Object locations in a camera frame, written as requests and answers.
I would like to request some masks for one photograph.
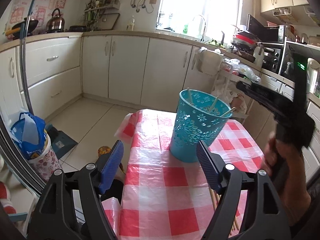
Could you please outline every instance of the table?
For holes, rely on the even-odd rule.
[[[213,216],[200,164],[183,163],[169,151],[175,117],[175,113],[140,110],[127,115],[115,134],[132,142],[121,207],[115,211],[104,203],[121,240],[201,239]],[[209,149],[242,171],[256,172],[262,162],[262,151],[236,120],[226,123]],[[239,224],[245,202],[243,191],[236,213]]]

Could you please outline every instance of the kitchen countertop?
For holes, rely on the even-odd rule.
[[[177,37],[177,36],[172,36],[168,34],[162,34],[162,33],[154,33],[154,32],[129,32],[129,31],[118,31],[118,30],[111,30],[111,31],[94,31],[94,32],[85,32],[85,33],[80,33],[80,32],[64,32],[64,33],[47,33],[47,34],[39,34],[39,35],[34,35],[34,36],[29,36],[27,37],[26,42],[34,42],[34,41],[41,41],[41,40],[47,40],[47,39],[54,39],[54,38],[68,38],[68,37],[81,37],[81,36],[95,36],[95,35],[127,35],[127,36],[141,36],[141,37],[150,37],[150,38],[157,38],[157,39],[164,39],[164,40],[169,40],[169,41],[175,41],[175,42],[181,42],[184,44],[189,44],[192,46],[197,46],[197,47],[206,47],[207,49],[210,50],[215,50],[219,49],[216,46],[213,45],[208,45],[204,44],[198,41],[193,41],[189,40],[186,38],[182,37]],[[20,40],[15,40],[15,41],[9,41],[7,43],[1,44],[0,45],[0,52],[4,51],[6,49],[10,49],[13,47],[18,46],[20,43]],[[242,63],[248,65],[251,68],[254,68],[258,71],[261,70],[261,68],[257,67],[257,65],[251,63],[248,60],[245,60],[237,55],[234,55],[230,52],[227,52],[223,49],[220,49],[222,54],[224,54],[226,57],[229,58],[237,58],[239,59]]]

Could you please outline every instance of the window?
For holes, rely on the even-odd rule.
[[[235,32],[239,0],[162,0],[157,29],[172,28],[176,33],[201,38],[207,22],[205,40],[221,41],[222,32],[228,43]]]

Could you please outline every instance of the blue plastic basket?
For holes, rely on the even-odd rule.
[[[208,146],[212,144],[232,116],[230,113],[220,117],[230,110],[230,107],[219,99],[209,114],[208,110],[215,97],[198,90],[190,90],[190,93],[193,104],[190,103],[187,90],[180,92],[177,117],[170,142],[172,155],[186,163],[198,161],[197,142],[203,140]]]

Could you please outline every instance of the human hand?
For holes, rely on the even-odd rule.
[[[305,214],[311,203],[311,197],[307,192],[303,156],[295,146],[276,140],[275,134],[272,133],[263,152],[264,161],[261,165],[261,169],[265,170],[270,177],[272,167],[277,162],[274,149],[277,149],[289,167],[288,179],[279,196],[288,216],[289,225],[293,226]]]

